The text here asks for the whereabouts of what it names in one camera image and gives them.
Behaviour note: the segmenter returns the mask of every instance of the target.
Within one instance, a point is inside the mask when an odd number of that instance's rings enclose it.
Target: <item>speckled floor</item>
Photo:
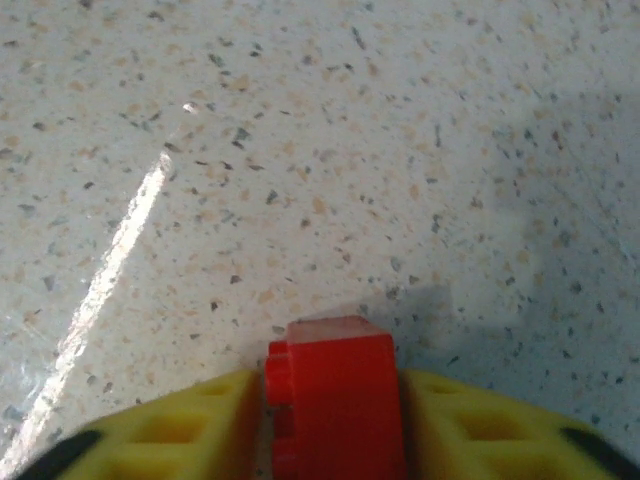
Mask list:
[[[640,456],[639,11],[2,2],[0,477],[354,311]]]

